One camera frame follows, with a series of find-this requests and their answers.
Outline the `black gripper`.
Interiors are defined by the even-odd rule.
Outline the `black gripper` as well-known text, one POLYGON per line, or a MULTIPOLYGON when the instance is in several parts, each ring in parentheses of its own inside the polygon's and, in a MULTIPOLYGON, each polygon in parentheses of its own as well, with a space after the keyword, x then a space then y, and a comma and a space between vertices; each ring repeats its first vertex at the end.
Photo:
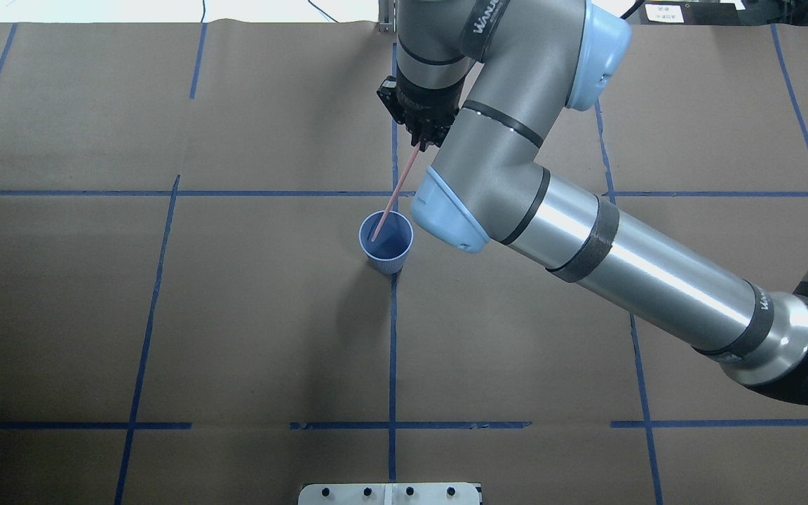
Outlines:
POLYGON ((396 121, 410 132, 411 147, 426 151, 427 147, 443 146, 458 115, 464 82, 462 77, 445 88, 424 88, 398 74, 394 93, 396 121))

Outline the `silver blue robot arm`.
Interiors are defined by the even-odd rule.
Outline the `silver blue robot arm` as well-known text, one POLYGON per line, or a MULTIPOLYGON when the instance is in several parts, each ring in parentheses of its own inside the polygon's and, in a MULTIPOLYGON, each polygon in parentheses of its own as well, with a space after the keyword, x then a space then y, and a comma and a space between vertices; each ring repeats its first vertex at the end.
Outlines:
POLYGON ((443 242, 504 244, 637 314, 763 396, 808 405, 808 272, 774 292, 696 255, 535 159, 586 111, 631 42, 591 1, 400 1, 387 106, 439 148, 411 212, 443 242))

